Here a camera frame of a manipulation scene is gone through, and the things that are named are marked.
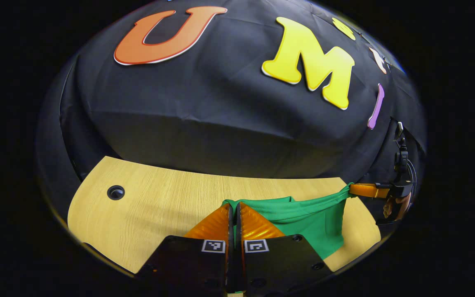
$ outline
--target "wooden tabletop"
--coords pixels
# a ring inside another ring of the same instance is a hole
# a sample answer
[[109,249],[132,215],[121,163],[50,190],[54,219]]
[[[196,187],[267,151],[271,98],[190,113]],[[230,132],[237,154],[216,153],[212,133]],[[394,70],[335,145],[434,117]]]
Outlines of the wooden tabletop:
[[[120,200],[107,196],[107,190],[114,185],[125,190]],[[292,196],[302,201],[338,192],[345,185],[339,177],[227,177],[105,157],[74,195],[68,212],[68,229],[79,241],[137,273],[164,237],[185,235],[225,199]],[[346,201],[342,235],[344,245],[324,259],[332,271],[347,265],[381,240],[373,216],[358,198]]]

